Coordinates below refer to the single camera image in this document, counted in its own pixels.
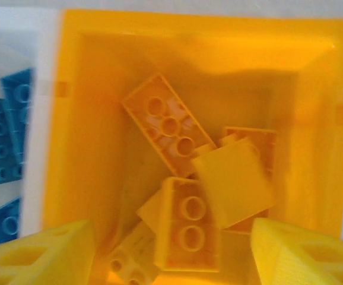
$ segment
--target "yellow duplo brick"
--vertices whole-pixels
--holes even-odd
[[[0,285],[85,285],[95,254],[89,221],[0,245]]]
[[[219,271],[220,231],[200,183],[170,177],[161,194],[155,264],[170,271]]]
[[[245,220],[242,220],[238,222],[237,224],[234,224],[233,226],[230,226],[224,230],[228,230],[231,232],[241,233],[244,235],[249,235],[250,231],[253,227],[253,222],[256,218],[265,218],[268,216],[268,210],[262,211],[260,213],[257,213],[256,215],[253,215],[249,218],[246,218]]]
[[[154,265],[155,234],[140,222],[109,255],[110,269],[126,284],[152,284],[160,270]]]
[[[137,215],[155,234],[157,234],[160,221],[161,201],[162,192],[159,190],[137,210]]]
[[[227,126],[224,128],[224,136],[234,134],[238,140],[248,138],[254,146],[257,155],[263,165],[265,174],[271,178],[274,168],[274,148],[277,133],[270,129],[239,128]]]
[[[223,143],[192,160],[221,229],[275,204],[252,143],[247,138],[236,141],[233,135]]]
[[[198,121],[166,81],[157,74],[123,101],[123,106],[175,176],[194,171],[195,148],[216,148]]]
[[[343,240],[257,218],[251,247],[263,285],[343,284]]]

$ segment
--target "white surface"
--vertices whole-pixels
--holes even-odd
[[[29,228],[33,224],[32,219],[36,221],[35,225],[39,224],[40,216],[38,215],[42,212],[40,208],[42,197],[37,187],[41,185],[39,188],[41,189],[43,181],[37,178],[43,177],[40,169],[41,167],[43,169],[42,162],[45,161],[46,156],[45,151],[40,151],[47,143],[46,130],[50,106],[49,96],[44,92],[50,85],[48,82],[53,65],[50,64],[51,61],[48,58],[51,57],[49,52],[54,54],[53,49],[56,47],[55,37],[51,35],[56,34],[54,27],[58,26],[58,15],[59,12],[54,9],[0,8],[0,78],[27,67],[35,66],[36,70],[39,70],[36,73],[36,88],[31,108],[34,115],[30,116],[31,129],[28,131],[29,140],[35,138],[33,139],[34,148],[28,148],[28,151],[32,150],[34,153],[29,155],[26,169],[30,166],[33,166],[33,169],[27,170],[25,181],[0,185],[0,206],[20,194],[24,197],[21,216],[29,219],[28,222],[24,221]],[[37,55],[41,55],[42,61],[37,60]],[[30,186],[23,189],[21,187],[23,184]]]
[[[0,0],[0,5],[37,5],[52,8],[98,8],[248,17],[343,17],[343,0]],[[10,13],[11,11],[6,10],[1,14],[4,17],[10,17],[9,20],[4,21],[4,25],[11,23],[14,26],[17,25],[17,21],[22,26],[28,25],[28,23],[23,22],[21,16],[14,18]],[[44,21],[45,18],[40,15],[37,16],[39,16],[37,20],[31,19],[29,21],[33,21],[33,23],[36,23],[34,24],[36,27],[40,27],[43,24],[41,24],[41,21]],[[51,100],[47,95],[50,90],[50,75],[54,64],[54,50],[51,46],[56,41],[54,21],[57,20],[52,18],[50,20],[51,24],[48,23],[49,37],[44,37],[45,45],[43,51],[40,50],[39,65],[42,67],[39,68],[38,79],[41,87],[36,91],[36,101],[34,103],[36,111],[32,118],[36,129],[32,128],[30,132],[27,152],[29,153],[29,161],[27,178],[24,182],[26,198],[24,199],[23,208],[24,222],[21,228],[23,235],[40,229],[48,133],[46,128],[47,111]]]

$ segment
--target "yellow plastic bin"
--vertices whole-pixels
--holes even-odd
[[[340,236],[343,20],[71,10],[55,78],[43,225],[93,222],[91,284],[109,278],[107,254],[172,175],[122,107],[156,73],[214,142],[224,126],[276,132],[269,217]],[[249,236],[224,232],[222,246],[222,272],[162,273],[155,284],[246,284]]]

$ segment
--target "yellow building block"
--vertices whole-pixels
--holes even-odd
[[[137,210],[137,215],[145,224],[157,234],[160,221],[160,207],[162,203],[162,191],[157,191],[151,198]]]
[[[226,228],[225,230],[249,235],[250,232],[252,231],[254,221],[257,218],[265,218],[267,216],[268,216],[268,210],[265,210],[260,213],[257,213],[254,216],[246,218],[245,220],[242,220],[238,222],[237,224],[234,224],[233,226]]]
[[[215,144],[164,77],[156,75],[123,100],[123,106],[175,176],[194,172],[194,149]]]
[[[95,254],[89,221],[0,245],[0,285],[85,285]]]
[[[220,231],[196,180],[163,182],[155,264],[171,271],[218,271]]]
[[[154,280],[153,285],[245,285],[252,272],[249,271],[253,262],[250,250],[250,236],[234,232],[220,231],[221,252],[220,272],[188,272],[162,271]],[[110,273],[108,284],[127,284]]]
[[[109,255],[110,269],[126,284],[152,284],[160,270],[154,265],[155,234],[143,222]]]
[[[225,144],[192,160],[221,229],[275,204],[262,165],[247,138]]]
[[[263,285],[343,284],[343,240],[258,218],[251,247]]]
[[[238,140],[248,138],[255,147],[267,177],[273,174],[274,148],[277,133],[270,129],[238,128],[227,126],[224,128],[224,136],[234,134]]]

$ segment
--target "yellow storage box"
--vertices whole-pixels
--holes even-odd
[[[268,216],[340,235],[342,20],[72,10],[62,25],[43,225],[93,222],[92,284],[106,282],[109,252],[172,175],[122,106],[157,73],[213,142],[225,126],[275,132]],[[237,256],[226,258],[238,262],[223,272],[245,284],[250,246],[236,238]],[[162,273],[155,284],[216,284],[223,272]]]

